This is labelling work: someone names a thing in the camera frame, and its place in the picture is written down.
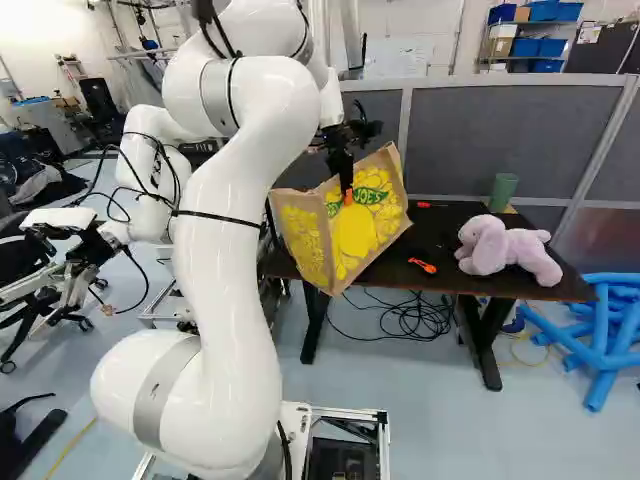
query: gray partition wall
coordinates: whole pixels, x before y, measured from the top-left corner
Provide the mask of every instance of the gray partition wall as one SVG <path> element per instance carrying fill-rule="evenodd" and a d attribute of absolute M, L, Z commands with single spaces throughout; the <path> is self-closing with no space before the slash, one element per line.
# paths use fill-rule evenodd
<path fill-rule="evenodd" d="M 640 271 L 639 87 L 589 74 L 341 83 L 347 114 L 358 99 L 384 122 L 356 157 L 395 141 L 410 197 L 485 200 L 496 173 L 515 173 L 511 203 L 555 232 L 561 254 L 583 270 L 627 271 Z M 315 187 L 329 177 L 324 158 L 301 156 L 275 186 Z"/>
<path fill-rule="evenodd" d="M 640 95 L 557 248 L 583 271 L 640 272 Z"/>
<path fill-rule="evenodd" d="M 571 198 L 620 87 L 517 85 L 413 91 L 409 193 L 488 195 L 495 174 L 519 197 Z"/>
<path fill-rule="evenodd" d="M 352 147 L 356 160 L 365 157 L 387 142 L 398 142 L 401 99 L 401 90 L 345 92 L 342 94 L 346 118 L 358 117 L 359 112 L 353 105 L 353 101 L 358 100 L 364 108 L 367 119 L 381 120 L 383 122 L 382 133 L 375 137 L 364 150 Z M 274 187 L 288 187 L 298 190 L 317 187 L 318 184 L 331 176 L 329 168 L 324 161 L 325 158 L 325 152 L 301 155 L 278 178 Z"/>

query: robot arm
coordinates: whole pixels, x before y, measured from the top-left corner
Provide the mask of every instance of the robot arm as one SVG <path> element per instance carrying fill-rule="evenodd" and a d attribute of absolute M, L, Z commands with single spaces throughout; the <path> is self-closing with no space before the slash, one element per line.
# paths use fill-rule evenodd
<path fill-rule="evenodd" d="M 230 56 L 224 49 L 220 32 L 210 25 L 210 8 L 207 8 L 211 6 L 210 0 L 194 0 L 193 5 L 209 40 L 220 47 L 220 53 Z M 283 55 L 305 65 L 320 90 L 318 126 L 327 128 L 342 123 L 344 112 L 338 76 L 324 62 L 322 50 L 315 47 L 308 21 L 293 0 L 234 0 L 220 14 L 220 22 L 224 24 L 230 44 L 243 55 Z M 137 105 L 127 115 L 120 145 L 124 155 L 119 155 L 116 168 L 120 185 L 140 190 L 133 174 L 135 169 L 151 193 L 173 199 L 173 173 L 157 155 L 157 145 L 150 137 L 177 146 L 184 141 L 235 134 L 238 125 L 234 112 L 223 113 L 224 118 L 217 113 L 226 111 L 229 92 L 218 92 L 207 106 L 202 101 L 205 77 L 207 82 L 225 81 L 222 77 L 226 71 L 217 67 L 219 60 L 202 31 L 180 47 L 165 73 L 162 94 L 167 109 Z M 180 186 L 184 187 L 190 175 L 188 161 L 175 149 L 168 148 L 166 153 L 180 176 Z M 133 164 L 133 169 L 123 156 Z M 122 244 L 158 241 L 166 231 L 170 212 L 166 202 L 142 196 L 128 224 L 108 222 L 101 230 Z"/>
<path fill-rule="evenodd" d="M 204 111 L 236 117 L 231 141 L 190 178 L 175 231 L 176 278 L 200 331 L 142 331 L 107 353 L 91 395 L 99 415 L 203 479 L 245 479 L 279 418 L 277 355 L 257 292 L 266 195 L 316 131 L 308 70 L 282 57 L 216 62 Z M 230 92 L 226 110 L 217 99 Z"/>

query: black table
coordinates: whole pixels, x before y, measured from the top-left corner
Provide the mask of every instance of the black table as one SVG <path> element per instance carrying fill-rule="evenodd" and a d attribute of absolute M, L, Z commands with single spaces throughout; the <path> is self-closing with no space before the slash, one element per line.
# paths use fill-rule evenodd
<path fill-rule="evenodd" d="M 552 288 L 539 286 L 533 275 L 517 266 L 488 277 L 474 277 L 458 268 L 453 252 L 460 246 L 460 227 L 474 215 L 489 213 L 480 202 L 430 202 L 431 207 L 419 208 L 410 202 L 409 218 L 414 222 L 396 242 L 383 252 L 355 280 L 355 285 L 431 290 L 458 294 L 460 334 L 469 347 L 475 365 L 482 372 L 485 386 L 502 390 L 502 380 L 491 348 L 516 299 L 589 302 L 595 301 L 594 290 L 576 270 L 552 249 L 549 254 L 560 264 L 562 281 Z M 498 214 L 507 228 L 535 228 L 522 215 Z M 411 256 L 435 265 L 438 273 L 429 276 L 407 262 Z M 302 279 L 295 260 L 286 248 L 277 245 L 265 259 L 264 272 L 283 279 Z M 309 315 L 309 327 L 304 339 L 300 361 L 313 363 L 318 338 L 331 297 L 303 280 Z M 489 305 L 480 318 L 475 296 L 489 296 Z"/>

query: blue foam structure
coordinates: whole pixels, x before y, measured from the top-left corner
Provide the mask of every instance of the blue foam structure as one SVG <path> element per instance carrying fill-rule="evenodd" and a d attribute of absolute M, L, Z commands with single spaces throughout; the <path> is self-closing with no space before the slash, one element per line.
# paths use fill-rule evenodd
<path fill-rule="evenodd" d="M 640 341 L 640 274 L 602 272 L 584 275 L 584 279 L 595 286 L 598 301 L 567 304 L 582 322 L 561 328 L 526 305 L 520 311 L 541 330 L 531 337 L 534 344 L 557 342 L 571 352 L 563 359 L 566 371 L 584 364 L 597 370 L 584 407 L 599 412 L 618 371 L 640 365 L 640 352 L 629 351 L 633 343 Z M 587 335 L 591 335 L 589 346 L 578 340 Z"/>

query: brown paper bag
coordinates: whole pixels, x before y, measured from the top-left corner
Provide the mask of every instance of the brown paper bag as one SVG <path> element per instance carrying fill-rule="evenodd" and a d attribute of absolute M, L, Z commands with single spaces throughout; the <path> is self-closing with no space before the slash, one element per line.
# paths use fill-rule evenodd
<path fill-rule="evenodd" d="M 269 200 L 300 274 L 332 296 L 411 226 L 393 143 L 354 165 L 349 206 L 342 203 L 337 175 L 308 192 L 271 190 Z"/>

